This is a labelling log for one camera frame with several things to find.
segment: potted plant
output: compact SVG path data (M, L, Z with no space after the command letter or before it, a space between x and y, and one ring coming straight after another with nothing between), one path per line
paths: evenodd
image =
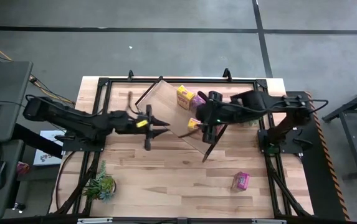
M83 195L90 200L102 200L102 202L109 202L116 192L115 180L106 175L106 162L102 161L100 172L95 179L90 179L88 185L84 187Z

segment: wooden tabletop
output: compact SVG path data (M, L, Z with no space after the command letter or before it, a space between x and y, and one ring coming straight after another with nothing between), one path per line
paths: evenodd
M76 109L92 112L98 78L83 77ZM270 95L285 94L282 79L268 78L267 84ZM134 93L133 101L136 101L150 85L114 83L109 110L124 110L128 91ZM248 84L186 85L205 92L215 90L224 97L252 89ZM274 114L275 124L284 117L282 113ZM117 192L109 203L94 201L91 216L272 218L267 171L256 137L258 129L258 126L229 126L205 163L202 153L172 132L154 139L151 151L143 149L142 136L109 135L100 161L106 161L107 174L116 180ZM65 166L59 185L60 204L77 185L82 158L83 152L76 152ZM282 154L282 162L289 190L307 212L313 213L300 159ZM251 178L246 191L235 193L230 186L239 171L250 174ZM277 194L283 212L280 190ZM50 212L55 210L54 194Z

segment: gray floor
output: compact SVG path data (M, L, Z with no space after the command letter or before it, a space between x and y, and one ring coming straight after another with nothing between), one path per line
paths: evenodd
M259 0L265 29L357 29L356 0ZM95 27L256 28L251 0L0 0L0 24ZM307 90L330 104L323 116L357 93L357 35L266 35L273 76L287 90ZM33 74L75 100L84 75L265 77L257 34L48 33L0 31L0 49L34 62ZM30 85L27 93L40 95ZM34 131L46 123L19 121ZM338 176L356 170L340 122L323 124ZM357 221L357 180L342 181ZM28 183L26 216L44 214L53 183Z

